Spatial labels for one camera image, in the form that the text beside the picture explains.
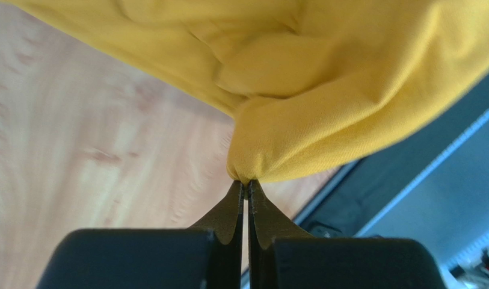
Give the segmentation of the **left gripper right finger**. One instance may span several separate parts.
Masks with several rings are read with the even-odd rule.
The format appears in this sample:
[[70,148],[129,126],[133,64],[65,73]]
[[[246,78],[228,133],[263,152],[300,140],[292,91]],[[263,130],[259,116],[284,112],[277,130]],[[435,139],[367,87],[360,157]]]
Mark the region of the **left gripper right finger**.
[[251,288],[444,288],[432,255],[402,238],[318,238],[247,187]]

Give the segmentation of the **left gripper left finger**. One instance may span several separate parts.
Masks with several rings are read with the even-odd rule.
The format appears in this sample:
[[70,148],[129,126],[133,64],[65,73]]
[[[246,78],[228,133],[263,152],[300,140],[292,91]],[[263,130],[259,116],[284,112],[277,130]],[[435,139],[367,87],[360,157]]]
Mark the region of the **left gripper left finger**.
[[39,288],[239,288],[244,186],[185,229],[79,229],[54,250]]

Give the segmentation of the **yellow t-shirt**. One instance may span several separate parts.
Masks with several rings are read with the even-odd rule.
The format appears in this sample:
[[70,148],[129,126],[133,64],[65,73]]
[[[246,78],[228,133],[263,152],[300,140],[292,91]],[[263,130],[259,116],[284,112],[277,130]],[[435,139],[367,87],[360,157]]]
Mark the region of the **yellow t-shirt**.
[[227,171],[287,181],[417,132],[489,73],[489,1],[14,1],[235,121]]

